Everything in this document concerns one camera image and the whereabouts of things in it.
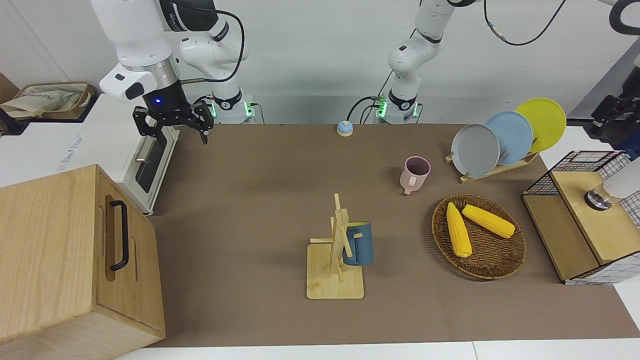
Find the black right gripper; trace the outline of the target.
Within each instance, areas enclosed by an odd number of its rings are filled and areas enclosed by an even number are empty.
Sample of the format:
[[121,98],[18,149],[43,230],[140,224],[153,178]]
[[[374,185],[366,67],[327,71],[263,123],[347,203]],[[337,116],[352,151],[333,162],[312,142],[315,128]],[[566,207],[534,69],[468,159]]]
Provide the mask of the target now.
[[167,138],[162,132],[163,125],[156,123],[151,126],[147,118],[151,116],[164,125],[186,125],[190,120],[190,128],[199,133],[203,145],[208,144],[208,134],[215,123],[210,105],[206,101],[196,101],[190,105],[180,80],[143,95],[142,100],[147,108],[135,106],[132,112],[135,127],[142,137],[151,137],[166,149]]

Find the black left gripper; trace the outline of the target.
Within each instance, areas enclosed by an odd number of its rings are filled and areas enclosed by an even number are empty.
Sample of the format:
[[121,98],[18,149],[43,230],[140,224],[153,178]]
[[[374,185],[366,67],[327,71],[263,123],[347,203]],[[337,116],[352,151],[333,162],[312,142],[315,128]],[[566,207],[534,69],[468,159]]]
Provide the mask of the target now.
[[620,96],[606,96],[592,112],[591,134],[601,136],[605,125],[618,121],[618,150],[640,149],[639,122],[640,80],[625,80]]

